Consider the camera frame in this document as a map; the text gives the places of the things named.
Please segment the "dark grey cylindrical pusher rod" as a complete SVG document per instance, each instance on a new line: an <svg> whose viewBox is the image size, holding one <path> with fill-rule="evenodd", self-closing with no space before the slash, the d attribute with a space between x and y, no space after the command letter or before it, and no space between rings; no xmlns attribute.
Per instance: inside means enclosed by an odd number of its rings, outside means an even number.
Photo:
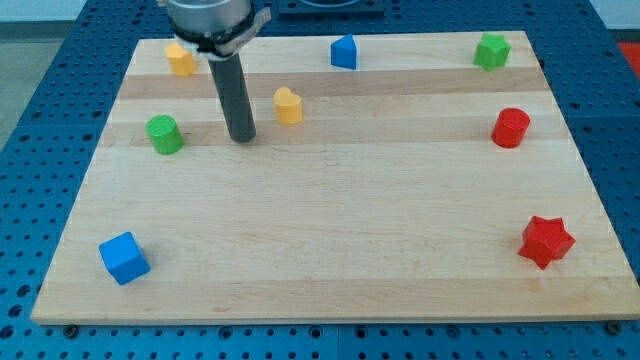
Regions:
<svg viewBox="0 0 640 360"><path fill-rule="evenodd" d="M236 143L247 143L256 136L244 72L238 54L223 61L210 61L218 98L230 138Z"/></svg>

